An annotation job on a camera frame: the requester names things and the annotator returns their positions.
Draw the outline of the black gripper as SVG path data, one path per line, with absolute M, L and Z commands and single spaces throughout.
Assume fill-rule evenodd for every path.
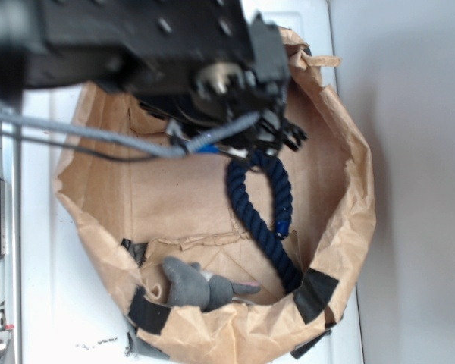
M 250 66 L 210 64 L 194 74 L 188 92 L 141 99 L 141 109 L 166 121 L 170 144 L 185 155 L 276 156 L 285 146 L 297 151 L 306 140 L 306 132 L 284 115 L 290 72 L 278 27 L 257 15 L 248 34 Z

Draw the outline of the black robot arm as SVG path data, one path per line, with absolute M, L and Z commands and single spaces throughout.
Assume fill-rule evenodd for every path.
M 22 116 L 27 89 L 92 82 L 167 121 L 168 146 Z M 115 143 L 146 158 L 298 150 L 281 34 L 239 1 L 0 1 L 0 121 Z

